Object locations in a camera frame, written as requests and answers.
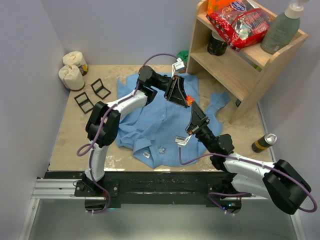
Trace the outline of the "white cloth bag rear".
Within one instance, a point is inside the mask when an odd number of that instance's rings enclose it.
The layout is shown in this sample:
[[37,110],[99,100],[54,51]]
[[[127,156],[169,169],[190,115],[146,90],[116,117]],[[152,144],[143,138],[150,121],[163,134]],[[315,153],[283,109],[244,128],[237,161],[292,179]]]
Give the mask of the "white cloth bag rear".
[[84,55],[80,51],[72,51],[62,57],[64,65],[75,65],[80,70],[82,76],[88,73],[88,64],[84,58]]

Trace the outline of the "dark jar on shelf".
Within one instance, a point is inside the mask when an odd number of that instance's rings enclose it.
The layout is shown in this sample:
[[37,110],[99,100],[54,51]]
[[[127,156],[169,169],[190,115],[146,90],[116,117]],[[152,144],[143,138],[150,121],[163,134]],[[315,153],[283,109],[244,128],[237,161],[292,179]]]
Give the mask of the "dark jar on shelf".
[[227,47],[227,42],[218,33],[212,31],[207,45],[207,51],[211,55],[221,56],[226,52]]

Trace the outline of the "black stand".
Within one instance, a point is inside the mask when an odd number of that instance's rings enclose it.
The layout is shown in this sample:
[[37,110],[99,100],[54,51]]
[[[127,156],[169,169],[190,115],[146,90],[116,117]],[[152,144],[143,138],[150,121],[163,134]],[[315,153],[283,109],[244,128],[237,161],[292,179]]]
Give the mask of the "black stand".
[[92,101],[89,99],[86,92],[78,94],[74,97],[74,100],[85,115],[92,111],[94,108],[94,105]]
[[90,86],[94,94],[98,96],[101,100],[104,100],[111,94],[111,91],[104,86],[100,78],[94,81]]

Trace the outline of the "white cloth bag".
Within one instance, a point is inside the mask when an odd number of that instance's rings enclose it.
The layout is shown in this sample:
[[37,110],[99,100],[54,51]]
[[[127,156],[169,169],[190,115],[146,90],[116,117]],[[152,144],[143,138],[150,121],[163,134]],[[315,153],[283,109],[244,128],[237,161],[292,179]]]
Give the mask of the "white cloth bag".
[[75,65],[80,70],[82,76],[88,73],[88,64],[84,58],[84,55],[80,51],[72,51],[62,57],[64,65]]
[[85,81],[79,68],[72,65],[64,65],[59,71],[58,76],[64,86],[70,91],[80,91],[85,86]]

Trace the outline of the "green pump bottle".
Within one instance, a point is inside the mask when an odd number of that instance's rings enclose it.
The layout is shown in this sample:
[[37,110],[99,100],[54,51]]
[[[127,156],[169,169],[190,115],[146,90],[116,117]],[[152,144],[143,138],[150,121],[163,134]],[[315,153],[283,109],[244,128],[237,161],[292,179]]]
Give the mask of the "green pump bottle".
[[291,3],[274,19],[261,42],[261,48],[265,52],[274,54],[291,42],[299,30],[304,3],[307,2],[308,0],[297,0]]

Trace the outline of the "wooden shelf unit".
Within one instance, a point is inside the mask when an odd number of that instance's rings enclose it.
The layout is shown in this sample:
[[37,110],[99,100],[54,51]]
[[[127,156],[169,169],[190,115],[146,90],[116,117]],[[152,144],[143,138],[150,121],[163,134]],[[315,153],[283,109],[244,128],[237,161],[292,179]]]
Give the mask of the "wooden shelf unit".
[[215,56],[207,51],[215,30],[207,19],[207,7],[206,0],[196,7],[186,72],[195,75],[206,70],[240,100],[229,120],[233,123],[257,105],[309,35],[298,30],[291,42],[274,54],[255,44],[240,52],[228,47],[223,55]]

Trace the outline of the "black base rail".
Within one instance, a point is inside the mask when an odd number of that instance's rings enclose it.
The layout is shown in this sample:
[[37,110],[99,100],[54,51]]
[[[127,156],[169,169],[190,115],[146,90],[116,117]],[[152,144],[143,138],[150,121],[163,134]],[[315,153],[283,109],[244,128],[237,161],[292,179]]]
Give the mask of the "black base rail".
[[231,185],[233,173],[107,171],[94,184],[80,171],[49,171],[44,179],[57,183],[70,180],[75,197],[85,198],[85,208],[100,210],[105,205],[120,208],[124,204],[204,205],[215,207],[222,197],[208,197],[211,192],[235,194]]

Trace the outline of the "black stand front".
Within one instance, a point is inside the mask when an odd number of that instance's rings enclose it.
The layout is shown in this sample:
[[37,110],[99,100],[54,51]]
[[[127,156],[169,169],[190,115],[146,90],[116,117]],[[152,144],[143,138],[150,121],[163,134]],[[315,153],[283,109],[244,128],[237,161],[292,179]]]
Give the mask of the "black stand front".
[[74,100],[85,115],[92,111],[94,108],[94,105],[92,101],[89,99],[86,92],[78,94],[74,97]]

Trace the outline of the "green lidded container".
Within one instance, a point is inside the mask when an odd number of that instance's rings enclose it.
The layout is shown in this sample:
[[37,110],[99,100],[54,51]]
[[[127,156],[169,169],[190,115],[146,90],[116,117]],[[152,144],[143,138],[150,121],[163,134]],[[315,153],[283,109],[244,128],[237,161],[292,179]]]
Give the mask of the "green lidded container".
[[182,50],[177,54],[177,57],[180,58],[185,63],[187,63],[188,62],[188,57],[189,57],[189,51],[188,50]]

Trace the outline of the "blue button shirt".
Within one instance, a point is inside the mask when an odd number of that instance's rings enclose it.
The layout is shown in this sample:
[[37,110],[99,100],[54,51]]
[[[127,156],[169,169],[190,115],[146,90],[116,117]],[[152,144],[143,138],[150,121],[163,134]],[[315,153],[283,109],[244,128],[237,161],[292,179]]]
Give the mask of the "blue button shirt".
[[[187,73],[180,74],[184,78],[184,89],[187,95],[195,98],[199,103],[199,79]],[[138,74],[126,77],[126,84],[117,81],[118,98],[125,97],[136,87]],[[175,142],[176,136],[187,137],[185,129],[191,118],[191,107],[184,108],[171,103],[164,98],[164,92],[157,90],[154,100],[143,108],[138,108],[120,120],[116,137],[118,147],[131,149],[133,156],[152,169],[164,165],[169,167],[181,166],[179,149]],[[205,110],[210,123],[208,127],[215,136],[220,135],[223,124],[216,119],[219,109],[226,106],[231,98],[227,92],[210,94],[210,101]],[[166,148],[160,154],[158,148]],[[203,155],[207,149],[192,136],[186,146],[182,147],[182,161]]]

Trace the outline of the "orange snack box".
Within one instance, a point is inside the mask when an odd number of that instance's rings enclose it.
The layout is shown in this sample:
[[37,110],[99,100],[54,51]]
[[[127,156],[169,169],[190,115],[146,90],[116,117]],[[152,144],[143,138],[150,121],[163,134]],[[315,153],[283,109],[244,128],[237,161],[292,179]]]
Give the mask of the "orange snack box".
[[208,0],[207,14],[210,15],[224,7],[227,7],[233,0]]

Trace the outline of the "black stand rear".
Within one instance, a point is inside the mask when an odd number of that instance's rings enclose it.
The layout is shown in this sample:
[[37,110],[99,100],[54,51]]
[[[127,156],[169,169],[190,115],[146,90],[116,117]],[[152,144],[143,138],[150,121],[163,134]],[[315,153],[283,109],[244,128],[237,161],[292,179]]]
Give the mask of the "black stand rear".
[[94,81],[90,86],[94,94],[98,96],[101,100],[104,100],[111,94],[111,91],[104,86],[100,78]]

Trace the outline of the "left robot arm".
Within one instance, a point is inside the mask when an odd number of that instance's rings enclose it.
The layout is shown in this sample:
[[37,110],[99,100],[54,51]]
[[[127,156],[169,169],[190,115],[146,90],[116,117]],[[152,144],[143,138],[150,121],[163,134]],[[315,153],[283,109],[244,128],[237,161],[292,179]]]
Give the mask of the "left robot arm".
[[77,155],[90,153],[88,167],[84,174],[89,181],[86,191],[92,196],[99,196],[104,190],[100,181],[104,175],[104,164],[109,145],[116,139],[120,120],[136,109],[150,104],[157,90],[164,92],[164,99],[178,106],[188,108],[187,95],[184,89],[184,78],[178,76],[185,68],[184,62],[172,64],[171,76],[156,73],[150,66],[144,65],[138,71],[135,89],[126,96],[109,103],[99,101],[93,107],[85,131],[90,143],[83,153],[81,147]]

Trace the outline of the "white cloth bag front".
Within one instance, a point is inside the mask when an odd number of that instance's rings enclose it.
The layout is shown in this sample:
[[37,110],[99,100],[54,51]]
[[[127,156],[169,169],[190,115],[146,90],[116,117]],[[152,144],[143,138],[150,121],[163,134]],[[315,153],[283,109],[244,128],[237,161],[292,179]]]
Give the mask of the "white cloth bag front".
[[72,65],[64,65],[59,71],[58,76],[64,86],[70,91],[80,91],[85,86],[85,81],[79,68]]

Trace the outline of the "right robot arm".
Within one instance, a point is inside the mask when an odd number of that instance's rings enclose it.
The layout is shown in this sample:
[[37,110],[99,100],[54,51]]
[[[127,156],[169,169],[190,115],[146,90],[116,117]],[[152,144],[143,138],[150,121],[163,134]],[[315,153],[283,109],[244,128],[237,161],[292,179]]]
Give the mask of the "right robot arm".
[[253,194],[264,197],[289,215],[297,210],[313,213],[318,209],[310,185],[289,162],[283,159],[264,162],[244,157],[234,152],[232,137],[229,134],[215,136],[209,122],[205,112],[193,102],[190,122],[185,130],[204,145],[217,170],[233,175],[222,185],[227,196]]

